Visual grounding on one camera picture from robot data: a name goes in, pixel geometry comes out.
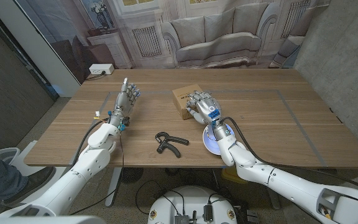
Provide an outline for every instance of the white cabinet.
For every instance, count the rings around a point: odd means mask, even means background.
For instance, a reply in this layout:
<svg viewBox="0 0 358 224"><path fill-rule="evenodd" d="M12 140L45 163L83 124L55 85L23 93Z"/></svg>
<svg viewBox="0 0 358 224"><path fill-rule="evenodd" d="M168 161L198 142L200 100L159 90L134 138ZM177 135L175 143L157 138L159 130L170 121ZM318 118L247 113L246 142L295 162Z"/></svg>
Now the white cabinet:
<svg viewBox="0 0 358 224"><path fill-rule="evenodd" d="M118 32L88 37L92 45L106 44L118 68L132 68L133 64L128 57Z"/></svg>

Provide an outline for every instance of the robot finger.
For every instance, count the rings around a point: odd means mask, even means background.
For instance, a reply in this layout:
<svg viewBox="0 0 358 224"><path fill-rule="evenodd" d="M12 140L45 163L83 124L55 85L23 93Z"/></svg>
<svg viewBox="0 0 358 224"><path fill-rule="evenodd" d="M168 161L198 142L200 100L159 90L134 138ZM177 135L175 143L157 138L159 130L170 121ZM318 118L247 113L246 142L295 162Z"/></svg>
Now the robot finger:
<svg viewBox="0 0 358 224"><path fill-rule="evenodd" d="M195 100L198 100L198 101L199 101L199 100L202 100L199 95L194 95L193 98L194 98Z"/></svg>
<svg viewBox="0 0 358 224"><path fill-rule="evenodd" d="M131 95L130 100L133 101L137 95L137 93L139 92L139 89L137 89L136 91L133 92L133 94Z"/></svg>
<svg viewBox="0 0 358 224"><path fill-rule="evenodd" d="M136 85L133 86L133 88L130 90L128 96L132 96L136 92Z"/></svg>
<svg viewBox="0 0 358 224"><path fill-rule="evenodd" d="M191 115L193 115L194 113L197 113L195 110L191 109L189 106L186 109L187 109L187 111L189 111L189 113Z"/></svg>
<svg viewBox="0 0 358 224"><path fill-rule="evenodd" d="M121 91L126 92L128 89L128 78L124 79L124 83L122 84Z"/></svg>
<svg viewBox="0 0 358 224"><path fill-rule="evenodd" d="M134 103L135 103L135 101L138 99L139 96L140 96L140 93L138 93L138 94L135 96Z"/></svg>
<svg viewBox="0 0 358 224"><path fill-rule="evenodd" d="M205 97L207 97L207 98L212 98L212 96L211 96L209 93L207 93L207 92L204 92L204 95L205 95Z"/></svg>
<svg viewBox="0 0 358 224"><path fill-rule="evenodd" d="M129 94L129 92L131 92L131 90L133 89L135 84L131 83L127 89L127 94Z"/></svg>
<svg viewBox="0 0 358 224"><path fill-rule="evenodd" d="M196 105L196 101L195 100L189 100L186 103L186 106L195 106Z"/></svg>
<svg viewBox="0 0 358 224"><path fill-rule="evenodd" d="M206 95L205 92L200 93L200 96L201 96L203 99L208 99L208 98L209 98L208 95Z"/></svg>
<svg viewBox="0 0 358 224"><path fill-rule="evenodd" d="M195 110L191 109L191 108L187 108L187 110L189 111L189 113L191 115L193 115L194 119L199 122L200 124L205 124L205 120L203 119L203 117L197 113Z"/></svg>

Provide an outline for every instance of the wooden table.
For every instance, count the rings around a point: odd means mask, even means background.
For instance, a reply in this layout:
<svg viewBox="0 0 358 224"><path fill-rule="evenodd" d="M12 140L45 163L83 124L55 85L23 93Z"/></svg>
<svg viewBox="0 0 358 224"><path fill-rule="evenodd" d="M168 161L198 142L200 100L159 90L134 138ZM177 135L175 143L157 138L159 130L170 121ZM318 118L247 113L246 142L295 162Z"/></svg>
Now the wooden table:
<svg viewBox="0 0 358 224"><path fill-rule="evenodd" d="M70 164L94 121L94 112L101 110L102 117L107 117L125 77L142 92L131 114L131 125L122 133L126 167L224 166L220 156L203 145L205 126L194 119L182 120L172 101L172 90L197 83L220 102L224 116L237 121L254 151L266 161L358 169L358 140L305 79L290 69L115 70L82 85L25 163ZM157 153L154 137L161 131L190 141L189 146L174 143L181 158L169 150ZM111 154L109 166L122 166L119 147Z"/></svg>

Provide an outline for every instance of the printed backdrop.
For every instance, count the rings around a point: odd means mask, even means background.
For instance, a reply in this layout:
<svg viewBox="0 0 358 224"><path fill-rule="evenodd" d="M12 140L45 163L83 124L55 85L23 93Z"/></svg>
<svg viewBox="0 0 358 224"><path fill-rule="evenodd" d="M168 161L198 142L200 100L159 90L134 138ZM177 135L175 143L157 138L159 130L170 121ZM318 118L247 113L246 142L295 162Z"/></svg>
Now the printed backdrop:
<svg viewBox="0 0 358 224"><path fill-rule="evenodd" d="M17 0L82 83L116 68L280 68L329 0Z"/></svg>

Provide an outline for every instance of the white plate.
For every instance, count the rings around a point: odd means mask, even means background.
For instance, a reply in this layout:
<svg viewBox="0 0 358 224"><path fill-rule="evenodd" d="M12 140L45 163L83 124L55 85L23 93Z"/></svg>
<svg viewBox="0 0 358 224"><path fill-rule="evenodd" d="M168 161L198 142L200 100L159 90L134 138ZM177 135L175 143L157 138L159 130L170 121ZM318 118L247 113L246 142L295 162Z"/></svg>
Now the white plate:
<svg viewBox="0 0 358 224"><path fill-rule="evenodd" d="M229 125L226 126L229 129L230 133L234 135L234 131L230 128L230 126ZM204 142L204 146L208 149L209 152L212 152L215 155L221 154L221 151L219 150L219 146L216 142L216 138L212 131L212 126L210 124L204 128L203 142Z"/></svg>

